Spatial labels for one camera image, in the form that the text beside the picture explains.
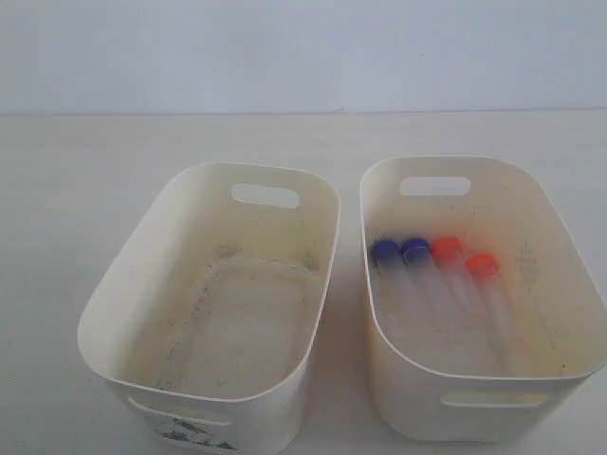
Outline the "white plastic bin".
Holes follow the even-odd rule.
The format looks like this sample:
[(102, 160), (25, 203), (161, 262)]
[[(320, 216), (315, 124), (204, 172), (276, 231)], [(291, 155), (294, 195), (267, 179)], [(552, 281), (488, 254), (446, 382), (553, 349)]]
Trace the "white plastic bin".
[[(606, 362), (606, 307), (540, 184), (485, 157), (390, 158), (359, 186), (368, 303), (369, 388), (381, 418), (428, 442), (522, 436)], [(408, 274), (394, 302), (378, 285), (372, 246), (456, 237), (466, 260), (488, 253), (520, 331), (503, 360), (483, 304), (478, 329), (453, 331)]]
[(315, 174), (190, 167), (85, 306), (83, 361), (167, 445), (280, 452), (304, 420), (339, 222), (340, 199)]

